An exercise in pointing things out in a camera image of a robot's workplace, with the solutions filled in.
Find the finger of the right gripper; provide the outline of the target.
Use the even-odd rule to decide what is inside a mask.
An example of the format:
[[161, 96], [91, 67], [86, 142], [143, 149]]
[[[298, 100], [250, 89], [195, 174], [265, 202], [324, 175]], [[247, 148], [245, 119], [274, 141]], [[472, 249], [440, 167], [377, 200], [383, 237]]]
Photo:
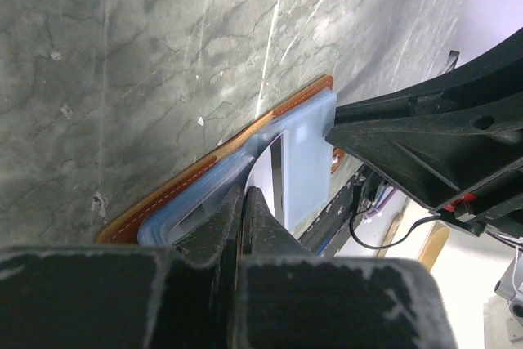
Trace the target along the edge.
[[522, 32], [446, 74], [337, 107], [326, 140], [443, 208], [522, 157]]

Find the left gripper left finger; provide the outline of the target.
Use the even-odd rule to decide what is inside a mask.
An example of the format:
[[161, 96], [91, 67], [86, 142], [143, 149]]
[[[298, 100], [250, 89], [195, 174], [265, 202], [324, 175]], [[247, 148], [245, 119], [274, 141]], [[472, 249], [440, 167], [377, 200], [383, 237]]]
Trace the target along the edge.
[[178, 246], [3, 249], [2, 347], [226, 347], [243, 197]]

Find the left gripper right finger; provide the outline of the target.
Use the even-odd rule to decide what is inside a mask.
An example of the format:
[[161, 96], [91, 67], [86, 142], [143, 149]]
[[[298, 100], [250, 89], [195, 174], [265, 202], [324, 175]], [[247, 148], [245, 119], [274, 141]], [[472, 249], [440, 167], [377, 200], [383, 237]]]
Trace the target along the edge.
[[401, 258], [271, 253], [252, 240], [239, 261], [236, 348], [455, 348], [440, 291]]

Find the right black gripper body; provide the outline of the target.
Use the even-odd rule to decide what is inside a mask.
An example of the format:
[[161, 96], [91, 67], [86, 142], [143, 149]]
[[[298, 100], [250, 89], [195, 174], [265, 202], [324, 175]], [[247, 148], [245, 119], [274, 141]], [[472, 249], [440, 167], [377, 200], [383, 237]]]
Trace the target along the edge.
[[484, 233], [522, 237], [522, 170], [511, 170], [437, 211], [451, 228], [478, 237]]

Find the brown leather card holder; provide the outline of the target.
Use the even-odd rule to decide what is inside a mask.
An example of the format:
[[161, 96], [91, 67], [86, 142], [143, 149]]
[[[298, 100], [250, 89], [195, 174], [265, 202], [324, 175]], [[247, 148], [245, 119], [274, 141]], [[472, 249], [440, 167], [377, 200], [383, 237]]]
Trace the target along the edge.
[[261, 152], [282, 134], [284, 219], [293, 230], [326, 204], [344, 154], [326, 140], [337, 94], [325, 75], [266, 112], [243, 131], [113, 220], [98, 244], [172, 245], [207, 221], [234, 186], [245, 190]]

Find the white striped credit card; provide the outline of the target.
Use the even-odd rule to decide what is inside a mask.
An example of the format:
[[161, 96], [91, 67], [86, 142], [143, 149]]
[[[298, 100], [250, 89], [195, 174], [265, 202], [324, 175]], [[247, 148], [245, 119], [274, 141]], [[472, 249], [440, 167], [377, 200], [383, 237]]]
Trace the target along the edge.
[[270, 213], [277, 222], [284, 225], [282, 134], [269, 143], [254, 163], [248, 174], [245, 190], [252, 186], [261, 190]]

